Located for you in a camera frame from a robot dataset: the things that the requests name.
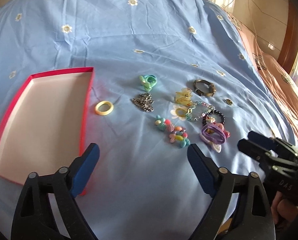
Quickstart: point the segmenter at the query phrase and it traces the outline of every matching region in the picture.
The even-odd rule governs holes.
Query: orange fabric
[[[254,67],[285,114],[298,140],[298,91],[288,73],[258,46],[254,34],[243,24],[237,30]]]

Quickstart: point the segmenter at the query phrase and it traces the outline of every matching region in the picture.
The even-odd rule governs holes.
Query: white flower
[[[187,113],[188,108],[185,106],[173,105],[173,110],[170,113],[173,115],[172,119],[179,118],[181,121],[186,120],[185,114]]]
[[[22,18],[22,13],[18,13],[16,16],[16,22],[20,21]]]
[[[71,33],[72,32],[72,27],[70,26],[70,25],[68,25],[68,24],[66,24],[66,25],[62,25],[62,32],[63,33]]]
[[[9,78],[12,79],[13,77],[15,77],[16,75],[16,71],[12,71],[9,75]]]
[[[239,53],[239,59],[241,59],[241,60],[245,60],[245,56],[244,55],[242,55],[241,53]]]
[[[224,77],[226,74],[225,73],[223,73],[222,71],[220,71],[220,70],[217,70],[216,71],[220,76],[222,76],[222,77]]]
[[[133,52],[134,53],[139,53],[139,54],[144,53],[144,51],[143,50],[140,50],[140,49],[134,49]]]
[[[193,28],[192,26],[190,26],[190,27],[188,28],[188,30],[189,30],[189,32],[192,33],[192,34],[197,34],[196,29]]]
[[[138,1],[137,0],[129,0],[128,4],[130,4],[131,6],[138,5]]]

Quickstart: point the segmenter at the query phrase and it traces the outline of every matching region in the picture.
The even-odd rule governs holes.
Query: black bead bracelet
[[[212,110],[210,113],[206,114],[202,119],[202,125],[205,126],[207,124],[206,118],[209,114],[216,114],[219,115],[221,118],[221,123],[225,124],[225,117],[222,113],[220,113],[218,110]]]

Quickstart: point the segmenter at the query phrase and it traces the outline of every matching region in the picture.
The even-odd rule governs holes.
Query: yellow bangle
[[[99,111],[99,108],[100,106],[102,105],[108,105],[109,106],[109,110],[107,111],[104,111],[104,112],[101,112]],[[109,102],[109,101],[101,101],[100,103],[98,103],[95,107],[95,112],[96,114],[99,114],[99,115],[107,115],[107,114],[110,114],[113,110],[113,103]]]

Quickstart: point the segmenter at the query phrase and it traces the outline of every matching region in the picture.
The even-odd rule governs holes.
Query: metal chain bracelet
[[[209,108],[208,110],[204,111],[200,116],[198,117],[192,117],[192,110],[196,108],[197,105],[201,105],[201,106],[205,106],[207,108]],[[197,122],[200,118],[205,117],[207,114],[209,114],[211,111],[214,111],[215,107],[212,105],[209,105],[205,102],[201,102],[201,101],[196,101],[187,111],[187,113],[185,114],[186,119],[190,122]]]

